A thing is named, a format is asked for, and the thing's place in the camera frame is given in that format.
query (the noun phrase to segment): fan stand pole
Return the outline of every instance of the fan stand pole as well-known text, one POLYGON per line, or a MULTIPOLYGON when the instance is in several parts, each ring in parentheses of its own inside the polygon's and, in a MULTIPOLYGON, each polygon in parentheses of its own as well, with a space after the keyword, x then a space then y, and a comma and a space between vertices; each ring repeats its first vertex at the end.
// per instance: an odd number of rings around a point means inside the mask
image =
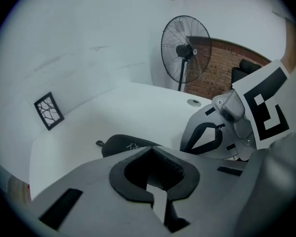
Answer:
POLYGON ((182 59, 181 74, 180 74, 178 91, 181 91, 182 79, 183 79, 183 74, 184 74, 184 64, 185 64, 185 59, 182 59))

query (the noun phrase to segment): black and white fiducial marker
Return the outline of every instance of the black and white fiducial marker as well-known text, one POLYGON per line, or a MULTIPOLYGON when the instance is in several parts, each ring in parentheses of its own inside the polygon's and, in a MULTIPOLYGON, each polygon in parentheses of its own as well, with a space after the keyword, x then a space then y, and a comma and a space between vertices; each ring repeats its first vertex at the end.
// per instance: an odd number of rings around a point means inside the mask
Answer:
POLYGON ((276 103, 275 93, 289 78, 279 60, 233 83, 251 122, 257 148, 267 148, 273 141, 290 133, 289 122, 276 103))

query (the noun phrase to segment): brick wall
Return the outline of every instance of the brick wall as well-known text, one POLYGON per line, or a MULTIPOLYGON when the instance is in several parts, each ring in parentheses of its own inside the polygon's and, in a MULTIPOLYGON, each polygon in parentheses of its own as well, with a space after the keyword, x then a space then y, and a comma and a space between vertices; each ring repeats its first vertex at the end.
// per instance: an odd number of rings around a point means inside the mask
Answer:
MULTIPOLYGON (((198 40, 196 38, 191 41, 194 45, 197 45, 198 40)), ((209 54, 202 54, 199 55, 198 58, 202 62, 202 59, 206 59, 205 57, 207 55, 209 54)), ((239 63, 242 59, 246 59, 261 66, 265 66, 270 62, 263 56, 242 46, 219 39, 213 39, 212 54, 206 70, 200 78, 187 83, 184 92, 208 99, 222 94, 224 91, 230 89, 231 69, 233 67, 239 67, 239 63)), ((193 66, 193 68, 187 68, 187 78, 189 75, 193 74, 193 69, 195 69, 195 66, 193 66)))

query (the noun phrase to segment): black picture frame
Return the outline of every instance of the black picture frame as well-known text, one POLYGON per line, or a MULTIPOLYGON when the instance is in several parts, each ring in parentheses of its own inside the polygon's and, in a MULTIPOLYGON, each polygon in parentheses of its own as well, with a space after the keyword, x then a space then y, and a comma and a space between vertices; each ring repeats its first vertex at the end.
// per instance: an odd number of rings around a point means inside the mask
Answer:
POLYGON ((48 130, 51 130, 65 119, 60 112, 51 92, 38 99, 34 103, 34 106, 40 119, 43 121, 48 130))

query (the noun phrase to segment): white table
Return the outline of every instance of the white table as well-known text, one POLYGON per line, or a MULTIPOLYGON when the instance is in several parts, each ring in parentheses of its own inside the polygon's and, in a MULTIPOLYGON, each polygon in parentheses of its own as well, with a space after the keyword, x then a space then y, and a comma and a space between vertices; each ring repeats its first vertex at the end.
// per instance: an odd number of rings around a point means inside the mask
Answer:
POLYGON ((97 140, 126 134, 180 148, 188 119, 211 100, 161 87, 130 83, 79 106, 32 146, 30 188, 34 199, 49 185, 86 162, 102 158, 97 140), (201 102, 193 107, 188 99, 201 102))

